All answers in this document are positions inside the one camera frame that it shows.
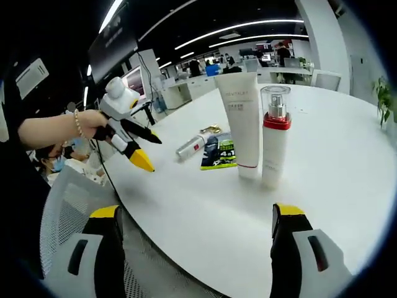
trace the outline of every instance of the small spray bottle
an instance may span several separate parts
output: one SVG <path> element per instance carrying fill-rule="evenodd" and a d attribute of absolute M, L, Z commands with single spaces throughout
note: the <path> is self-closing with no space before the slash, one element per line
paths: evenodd
<path fill-rule="evenodd" d="M 262 105 L 267 99 L 269 110 L 263 119 L 263 167 L 262 182 L 269 188 L 279 185 L 283 173 L 288 130 L 291 115 L 287 112 L 287 96 L 291 89 L 285 86 L 267 86 L 261 90 Z"/>

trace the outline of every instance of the green packet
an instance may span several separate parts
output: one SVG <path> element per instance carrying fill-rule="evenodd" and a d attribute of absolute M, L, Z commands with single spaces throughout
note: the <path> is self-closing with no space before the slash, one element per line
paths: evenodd
<path fill-rule="evenodd" d="M 237 166 L 230 132 L 218 133 L 208 138 L 204 146 L 201 169 L 220 169 Z"/>

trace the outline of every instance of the potted plant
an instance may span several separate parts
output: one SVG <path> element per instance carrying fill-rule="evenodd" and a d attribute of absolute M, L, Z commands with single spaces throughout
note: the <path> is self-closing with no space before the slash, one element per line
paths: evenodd
<path fill-rule="evenodd" d="M 373 90 L 376 92 L 378 97 L 378 113 L 381 113 L 380 127 L 382 127 L 383 123 L 386 123 L 389 119 L 393 108 L 394 100 L 391 96 L 391 86 L 384 77 L 380 77 L 374 82 Z M 394 113 L 393 118 L 394 122 L 397 122 L 397 113 Z"/>

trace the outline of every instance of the white round table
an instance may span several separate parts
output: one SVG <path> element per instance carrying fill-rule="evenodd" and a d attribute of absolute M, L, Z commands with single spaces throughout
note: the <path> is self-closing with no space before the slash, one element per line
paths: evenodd
<path fill-rule="evenodd" d="M 386 232 L 396 159 L 377 108 L 326 89 L 290 87 L 293 120 L 276 191 L 264 189 L 259 179 L 240 178 L 237 168 L 201 171 L 202 150 L 176 162 L 175 150 L 199 129 L 216 123 L 228 130 L 218 90 L 157 123 L 162 145 L 138 140 L 154 173 L 119 154 L 106 164 L 123 204 L 147 236 L 181 268 L 230 297 L 270 294 L 275 202 L 303 209 L 313 228 L 342 249 L 352 274 L 366 265 Z"/>

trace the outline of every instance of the pearl bracelet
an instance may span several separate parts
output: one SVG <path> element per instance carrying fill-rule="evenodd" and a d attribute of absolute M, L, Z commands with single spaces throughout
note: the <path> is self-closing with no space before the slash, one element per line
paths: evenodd
<path fill-rule="evenodd" d="M 80 126 L 78 112 L 79 112 L 79 110 L 77 110 L 77 109 L 74 110 L 74 121 L 75 121 L 75 123 L 76 123 L 77 130 L 78 130 L 78 132 L 79 132 L 79 134 L 80 134 L 80 137 L 86 138 L 86 136 L 84 135 L 84 132 L 83 132 L 83 130 L 81 129 L 81 126 Z"/>

